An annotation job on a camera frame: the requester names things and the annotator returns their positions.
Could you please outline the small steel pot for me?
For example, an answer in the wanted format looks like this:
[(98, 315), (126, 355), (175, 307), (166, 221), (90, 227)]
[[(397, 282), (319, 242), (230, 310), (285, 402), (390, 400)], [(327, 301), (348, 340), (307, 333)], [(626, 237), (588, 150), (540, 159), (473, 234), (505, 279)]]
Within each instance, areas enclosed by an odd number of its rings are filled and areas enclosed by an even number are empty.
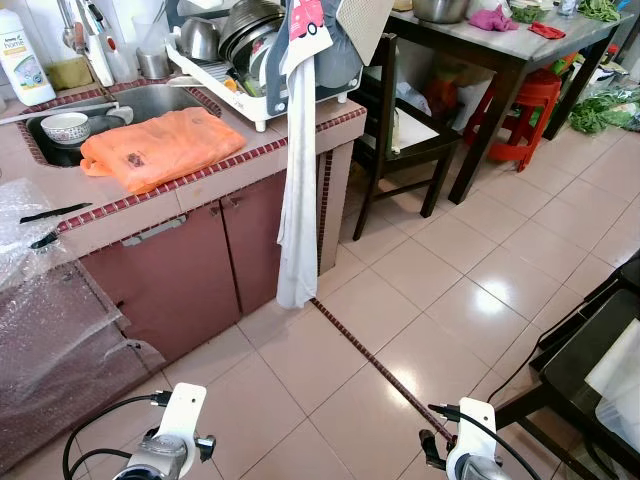
[(220, 33), (210, 19), (187, 17), (178, 36), (177, 49), (188, 59), (219, 61)]

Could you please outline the dark wooden chair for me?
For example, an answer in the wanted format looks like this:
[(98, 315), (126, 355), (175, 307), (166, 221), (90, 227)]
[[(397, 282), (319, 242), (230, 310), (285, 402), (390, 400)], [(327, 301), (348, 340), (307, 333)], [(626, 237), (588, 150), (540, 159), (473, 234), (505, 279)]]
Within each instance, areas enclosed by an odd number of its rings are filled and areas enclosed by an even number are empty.
[[(361, 166), (367, 179), (360, 202), (353, 241), (360, 241), (372, 205), (384, 198), (425, 188), (420, 209), (422, 218), (434, 214), (451, 169), (454, 152), (461, 145), (461, 134), (439, 122), (429, 110), (399, 95), (397, 49), (399, 37), (383, 35), (371, 64), (362, 73), (360, 87), (353, 92), (358, 104), (367, 109), (364, 133), (353, 148), (353, 164)], [(381, 189), (380, 180), (426, 164), (434, 165), (431, 177), (394, 189)]]

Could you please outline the white dish rack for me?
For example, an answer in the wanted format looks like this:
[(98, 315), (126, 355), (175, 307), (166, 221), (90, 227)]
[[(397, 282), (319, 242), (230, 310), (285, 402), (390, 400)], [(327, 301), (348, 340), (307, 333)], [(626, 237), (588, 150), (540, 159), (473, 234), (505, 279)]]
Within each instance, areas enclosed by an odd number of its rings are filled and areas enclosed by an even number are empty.
[(180, 27), (173, 27), (172, 32), (166, 36), (166, 55), (175, 69), (175, 76), (166, 81), (168, 86), (204, 90), (210, 99), (216, 97), (250, 120), (257, 132), (265, 132), (269, 120), (285, 115), (288, 108), (288, 91), (287, 81), (283, 77), (278, 78), (282, 91), (266, 92), (261, 97), (232, 90), (225, 84), (230, 77), (230, 63), (189, 59), (177, 47), (179, 38)]

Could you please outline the white hanging towel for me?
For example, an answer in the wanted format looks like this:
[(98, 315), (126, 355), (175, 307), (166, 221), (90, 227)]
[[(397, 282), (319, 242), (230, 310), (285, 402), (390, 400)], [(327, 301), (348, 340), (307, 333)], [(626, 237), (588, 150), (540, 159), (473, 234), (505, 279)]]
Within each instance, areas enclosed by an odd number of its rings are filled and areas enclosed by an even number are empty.
[(289, 91), (288, 161), (276, 236), (282, 247), (276, 303), (283, 308), (301, 308), (317, 292), (314, 56), (329, 46), (332, 38), (325, 28), (315, 35), (292, 37), (282, 63)]

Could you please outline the large steel pot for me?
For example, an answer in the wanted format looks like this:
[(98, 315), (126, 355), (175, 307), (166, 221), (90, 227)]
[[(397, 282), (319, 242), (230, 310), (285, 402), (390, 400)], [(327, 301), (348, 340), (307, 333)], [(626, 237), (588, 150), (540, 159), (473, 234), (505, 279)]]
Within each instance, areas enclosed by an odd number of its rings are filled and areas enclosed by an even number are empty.
[(417, 19), (435, 24), (465, 22), (474, 0), (412, 0), (412, 12)]

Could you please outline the yellow sponge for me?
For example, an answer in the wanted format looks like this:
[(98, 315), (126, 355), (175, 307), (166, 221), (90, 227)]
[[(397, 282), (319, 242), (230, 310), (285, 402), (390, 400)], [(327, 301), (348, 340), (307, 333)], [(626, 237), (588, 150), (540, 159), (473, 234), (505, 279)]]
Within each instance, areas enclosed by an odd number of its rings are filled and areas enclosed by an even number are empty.
[(90, 64), (84, 58), (55, 61), (47, 64), (45, 70), (55, 90), (73, 90), (96, 82)]

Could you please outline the stainless steel sink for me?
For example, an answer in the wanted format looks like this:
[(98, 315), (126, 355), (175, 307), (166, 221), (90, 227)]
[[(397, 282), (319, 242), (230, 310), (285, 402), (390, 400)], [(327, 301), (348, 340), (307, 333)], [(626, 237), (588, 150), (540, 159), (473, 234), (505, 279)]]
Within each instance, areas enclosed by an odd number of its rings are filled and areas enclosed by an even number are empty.
[[(51, 108), (47, 110), (56, 110), (61, 108), (82, 108), (82, 106), (97, 106), (109, 104), (104, 96), (87, 97), (76, 95), (74, 97), (82, 97), (79, 100), (59, 99), (52, 102)], [(165, 84), (145, 84), (131, 88), (131, 90), (123, 90), (119, 93), (113, 93), (113, 97), (119, 102), (123, 108), (133, 108), (133, 122), (141, 123), (146, 120), (157, 118), (157, 116), (169, 113), (169, 111), (183, 110), (187, 108), (195, 108), (200, 105), (214, 116), (223, 114), (220, 106), (216, 102), (195, 95), (195, 93), (184, 90), (184, 88), (169, 87)], [(90, 133), (97, 134), (110, 131), (113, 128), (123, 127), (125, 125), (119, 120), (99, 119), (99, 116), (106, 115), (106, 108), (88, 111), (76, 111), (76, 113), (86, 113), (90, 115)], [(81, 145), (79, 143), (69, 143), (69, 145), (59, 145), (42, 131), (41, 120), (45, 118), (24, 119), (18, 122), (19, 132), (23, 134), (24, 140), (27, 141), (31, 150), (38, 154), (35, 155), (37, 163), (50, 166), (78, 166), (81, 164)]]

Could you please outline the wide maroon cabinet door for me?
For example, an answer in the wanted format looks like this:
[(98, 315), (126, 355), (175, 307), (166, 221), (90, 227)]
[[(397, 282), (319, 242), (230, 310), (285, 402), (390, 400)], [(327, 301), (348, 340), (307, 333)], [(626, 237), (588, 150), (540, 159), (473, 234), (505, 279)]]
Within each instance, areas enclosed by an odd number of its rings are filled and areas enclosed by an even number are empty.
[(116, 242), (83, 257), (122, 311), (120, 329), (147, 364), (173, 364), (241, 320), (223, 218), (215, 202), (137, 246)]

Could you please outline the orange plastic bag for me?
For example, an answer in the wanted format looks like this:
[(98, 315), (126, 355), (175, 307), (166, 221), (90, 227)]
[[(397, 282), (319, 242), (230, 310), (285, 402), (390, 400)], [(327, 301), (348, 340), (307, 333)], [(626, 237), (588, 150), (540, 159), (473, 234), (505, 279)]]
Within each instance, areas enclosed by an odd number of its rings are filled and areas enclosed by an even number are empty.
[(236, 129), (205, 108), (169, 111), (140, 124), (92, 134), (79, 163), (88, 177), (111, 177), (132, 195), (227, 159), (246, 145)]

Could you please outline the white patterned bowl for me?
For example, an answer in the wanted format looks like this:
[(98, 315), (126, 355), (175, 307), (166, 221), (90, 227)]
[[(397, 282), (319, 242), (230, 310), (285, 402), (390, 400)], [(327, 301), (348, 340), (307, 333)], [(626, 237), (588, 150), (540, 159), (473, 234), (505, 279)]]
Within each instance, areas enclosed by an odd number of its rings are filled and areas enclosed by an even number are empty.
[(90, 116), (78, 111), (45, 116), (38, 125), (56, 145), (78, 145), (91, 136)]

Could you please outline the grey cloth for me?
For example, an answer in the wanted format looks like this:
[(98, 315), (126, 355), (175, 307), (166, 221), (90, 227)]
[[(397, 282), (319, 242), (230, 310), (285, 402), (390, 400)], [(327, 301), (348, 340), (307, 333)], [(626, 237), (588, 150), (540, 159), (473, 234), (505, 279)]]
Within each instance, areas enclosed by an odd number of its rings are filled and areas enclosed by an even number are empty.
[(325, 27), (332, 45), (314, 56), (314, 78), (317, 86), (339, 88), (348, 86), (360, 76), (364, 64), (351, 38), (337, 20), (337, 9), (342, 0), (320, 0), (323, 3)]

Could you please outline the white detergent bottle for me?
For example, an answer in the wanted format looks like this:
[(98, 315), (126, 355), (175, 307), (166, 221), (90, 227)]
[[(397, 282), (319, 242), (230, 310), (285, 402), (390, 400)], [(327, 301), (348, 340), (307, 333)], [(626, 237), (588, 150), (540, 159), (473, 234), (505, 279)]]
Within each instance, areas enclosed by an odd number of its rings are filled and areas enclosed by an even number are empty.
[(27, 106), (54, 100), (55, 90), (17, 13), (0, 8), (0, 69)]

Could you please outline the bagged green vegetables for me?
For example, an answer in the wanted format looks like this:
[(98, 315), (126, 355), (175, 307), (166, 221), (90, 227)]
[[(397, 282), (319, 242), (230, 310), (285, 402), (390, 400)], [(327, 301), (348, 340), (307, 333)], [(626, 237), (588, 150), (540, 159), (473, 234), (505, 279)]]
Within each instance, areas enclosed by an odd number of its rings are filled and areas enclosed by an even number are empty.
[(570, 111), (568, 124), (579, 133), (596, 134), (617, 127), (639, 131), (639, 92), (626, 88), (608, 88), (577, 102)]

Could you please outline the magenta cloth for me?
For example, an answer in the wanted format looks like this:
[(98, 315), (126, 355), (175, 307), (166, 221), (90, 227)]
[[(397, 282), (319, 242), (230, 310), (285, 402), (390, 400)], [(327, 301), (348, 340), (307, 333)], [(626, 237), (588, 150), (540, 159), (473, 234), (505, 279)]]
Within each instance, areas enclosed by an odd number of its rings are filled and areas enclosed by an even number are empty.
[(502, 6), (494, 6), (493, 9), (476, 10), (468, 18), (468, 23), (476, 28), (493, 32), (507, 32), (518, 28), (515, 20), (504, 14)]

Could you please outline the steel cup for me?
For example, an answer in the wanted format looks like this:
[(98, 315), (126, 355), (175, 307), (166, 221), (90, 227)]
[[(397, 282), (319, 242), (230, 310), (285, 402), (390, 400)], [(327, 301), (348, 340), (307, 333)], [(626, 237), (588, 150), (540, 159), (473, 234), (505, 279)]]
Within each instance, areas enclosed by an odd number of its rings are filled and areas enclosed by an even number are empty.
[(138, 46), (134, 50), (134, 59), (137, 60), (140, 76), (148, 79), (148, 81), (161, 81), (161, 79), (168, 78), (172, 74), (168, 51), (164, 46)]

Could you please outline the clear bubble wrap sheet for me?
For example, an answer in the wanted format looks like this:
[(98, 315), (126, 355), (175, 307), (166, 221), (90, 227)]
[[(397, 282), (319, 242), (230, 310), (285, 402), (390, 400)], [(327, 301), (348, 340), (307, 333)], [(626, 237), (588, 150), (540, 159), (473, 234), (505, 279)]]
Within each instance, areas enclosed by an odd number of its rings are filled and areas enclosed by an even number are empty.
[[(0, 474), (160, 366), (125, 339), (111, 303), (28, 179), (0, 184)], [(55, 230), (58, 241), (29, 244)]]

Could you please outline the red cloth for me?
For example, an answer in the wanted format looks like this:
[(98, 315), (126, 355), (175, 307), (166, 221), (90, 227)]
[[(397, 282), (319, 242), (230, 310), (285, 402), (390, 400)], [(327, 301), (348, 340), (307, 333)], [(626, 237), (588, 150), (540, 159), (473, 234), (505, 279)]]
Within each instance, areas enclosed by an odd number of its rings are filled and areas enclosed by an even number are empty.
[(558, 40), (558, 38), (563, 38), (566, 36), (566, 33), (562, 31), (562, 29), (557, 29), (552, 26), (545, 26), (545, 24), (540, 22), (534, 22), (530, 24), (530, 27), (527, 28), (530, 32), (535, 33), (543, 38), (548, 38), (548, 40)]

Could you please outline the pink printed cloth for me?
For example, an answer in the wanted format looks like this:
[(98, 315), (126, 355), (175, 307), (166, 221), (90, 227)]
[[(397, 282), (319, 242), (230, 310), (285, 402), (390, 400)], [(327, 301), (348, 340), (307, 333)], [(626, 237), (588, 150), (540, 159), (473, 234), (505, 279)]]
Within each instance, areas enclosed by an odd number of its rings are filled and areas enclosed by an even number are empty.
[(332, 46), (324, 0), (289, 0), (288, 8), (289, 45), (315, 45), (319, 49)]

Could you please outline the narrow maroon cabinet door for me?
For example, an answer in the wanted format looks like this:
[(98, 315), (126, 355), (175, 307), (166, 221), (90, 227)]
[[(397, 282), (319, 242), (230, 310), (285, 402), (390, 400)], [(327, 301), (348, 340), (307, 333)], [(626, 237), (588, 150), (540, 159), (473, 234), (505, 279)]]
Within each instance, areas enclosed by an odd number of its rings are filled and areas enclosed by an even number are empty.
[(239, 310), (253, 314), (276, 298), (282, 247), (276, 243), (287, 173), (268, 175), (215, 202), (223, 218)]

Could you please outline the red plastic stool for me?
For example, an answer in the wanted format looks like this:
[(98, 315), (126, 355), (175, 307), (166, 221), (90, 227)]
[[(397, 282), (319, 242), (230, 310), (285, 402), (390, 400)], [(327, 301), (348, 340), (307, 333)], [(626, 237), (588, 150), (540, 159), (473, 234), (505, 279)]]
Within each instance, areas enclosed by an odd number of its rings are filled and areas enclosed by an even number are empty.
[(522, 172), (531, 163), (549, 115), (561, 95), (561, 78), (548, 69), (535, 70), (526, 76), (516, 93), (516, 113), (504, 114), (500, 128), (509, 132), (508, 140), (490, 147), (494, 163), (513, 163)]

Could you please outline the long black strip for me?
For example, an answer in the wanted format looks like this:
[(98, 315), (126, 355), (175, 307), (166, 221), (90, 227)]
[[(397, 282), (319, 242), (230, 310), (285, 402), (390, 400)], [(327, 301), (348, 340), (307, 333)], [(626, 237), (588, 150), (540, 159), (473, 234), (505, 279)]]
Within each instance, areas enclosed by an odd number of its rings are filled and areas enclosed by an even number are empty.
[(58, 209), (37, 212), (37, 214), (24, 216), (24, 218), (19, 220), (19, 224), (26, 224), (29, 223), (29, 221), (44, 220), (46, 218), (59, 218), (59, 216), (68, 214), (68, 212), (76, 212), (81, 209), (86, 209), (88, 206), (91, 206), (91, 202), (83, 202), (83, 204), (74, 204), (65, 207), (58, 207)]

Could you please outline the steel faucet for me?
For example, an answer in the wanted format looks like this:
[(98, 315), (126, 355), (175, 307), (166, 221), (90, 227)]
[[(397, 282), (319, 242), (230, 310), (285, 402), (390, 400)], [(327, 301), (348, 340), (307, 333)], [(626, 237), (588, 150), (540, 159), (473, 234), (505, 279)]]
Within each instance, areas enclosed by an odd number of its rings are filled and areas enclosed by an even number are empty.
[(84, 56), (101, 87), (115, 84), (108, 60), (108, 23), (96, 0), (55, 0), (65, 24), (63, 42)]

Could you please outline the dark wooden table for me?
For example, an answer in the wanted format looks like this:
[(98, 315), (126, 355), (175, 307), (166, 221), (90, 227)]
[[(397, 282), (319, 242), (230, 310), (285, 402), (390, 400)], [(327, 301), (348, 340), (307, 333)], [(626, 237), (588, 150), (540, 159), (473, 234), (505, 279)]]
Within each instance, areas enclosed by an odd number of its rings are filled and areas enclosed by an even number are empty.
[(471, 143), (460, 174), (449, 192), (449, 201), (461, 205), (474, 186), (475, 175), (481, 160), (492, 147), (495, 133), (502, 122), (506, 109), (515, 101), (515, 95), (526, 74), (543, 67), (549, 67), (554, 60), (571, 52), (585, 51), (584, 64), (573, 76), (570, 87), (564, 92), (561, 104), (544, 114), (548, 120), (543, 137), (553, 140), (562, 125), (570, 119), (570, 110), (581, 99), (588, 87), (595, 69), (602, 63), (607, 47), (614, 37), (626, 36), (632, 32), (639, 20), (639, 14), (625, 12), (617, 22), (599, 22), (582, 15), (566, 17), (549, 14), (545, 23), (566, 32), (566, 37), (548, 40), (527, 29), (513, 29), (509, 32), (484, 31), (467, 23), (436, 24), (420, 20), (412, 14), (390, 14), (385, 32), (393, 33), (404, 40), (438, 52), (447, 52), (457, 58), (470, 61), (488, 70), (493, 70), (494, 97), (490, 106), (493, 111), (479, 110), (483, 115), (477, 138)]

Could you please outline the beige woven mat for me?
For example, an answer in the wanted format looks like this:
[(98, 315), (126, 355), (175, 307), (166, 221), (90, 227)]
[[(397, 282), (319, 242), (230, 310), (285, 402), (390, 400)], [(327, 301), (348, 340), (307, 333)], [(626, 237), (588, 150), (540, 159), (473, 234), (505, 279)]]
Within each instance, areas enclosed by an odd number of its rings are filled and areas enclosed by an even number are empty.
[(340, 0), (335, 10), (338, 26), (346, 32), (361, 63), (369, 65), (396, 0)]

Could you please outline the black glass side table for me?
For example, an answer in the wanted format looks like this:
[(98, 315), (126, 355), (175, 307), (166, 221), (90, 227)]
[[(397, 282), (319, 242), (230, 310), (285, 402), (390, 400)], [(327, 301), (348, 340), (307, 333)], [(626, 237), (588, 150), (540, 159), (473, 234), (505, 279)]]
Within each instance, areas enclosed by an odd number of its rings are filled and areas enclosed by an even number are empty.
[[(618, 480), (639, 475), (639, 452), (598, 419), (596, 407), (602, 403), (602, 390), (588, 381), (589, 372), (637, 319), (639, 302), (640, 253), (635, 252), (549, 330), (548, 338), (538, 340), (530, 356), (538, 380), (520, 396), (495, 408), (495, 425), (520, 426), (582, 479)], [(595, 474), (589, 463), (573, 456), (570, 448), (531, 420), (543, 410), (580, 435), (591, 465), (602, 474)]]

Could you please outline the green leafy vegetables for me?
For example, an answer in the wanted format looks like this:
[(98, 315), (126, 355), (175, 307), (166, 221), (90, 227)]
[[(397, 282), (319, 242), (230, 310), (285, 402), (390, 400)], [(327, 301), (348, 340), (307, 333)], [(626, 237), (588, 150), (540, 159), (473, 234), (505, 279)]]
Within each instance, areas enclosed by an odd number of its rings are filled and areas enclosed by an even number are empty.
[(579, 0), (577, 10), (586, 18), (604, 23), (617, 22), (621, 18), (613, 0)]

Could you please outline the white plastic container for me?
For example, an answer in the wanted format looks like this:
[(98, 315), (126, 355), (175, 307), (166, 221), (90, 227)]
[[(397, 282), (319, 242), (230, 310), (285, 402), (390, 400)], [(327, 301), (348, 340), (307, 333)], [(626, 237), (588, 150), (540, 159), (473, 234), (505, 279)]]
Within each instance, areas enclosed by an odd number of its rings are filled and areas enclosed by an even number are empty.
[(600, 394), (596, 419), (632, 451), (640, 447), (640, 321), (632, 320), (586, 375)]

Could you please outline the stacked steel pans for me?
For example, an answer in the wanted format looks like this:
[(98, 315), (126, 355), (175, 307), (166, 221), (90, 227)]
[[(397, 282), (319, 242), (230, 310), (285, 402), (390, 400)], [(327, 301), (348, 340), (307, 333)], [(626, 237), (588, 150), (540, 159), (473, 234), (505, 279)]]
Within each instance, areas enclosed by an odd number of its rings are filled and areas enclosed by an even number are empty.
[(285, 8), (275, 0), (238, 0), (221, 29), (219, 55), (242, 76), (250, 73), (255, 45), (282, 27)]

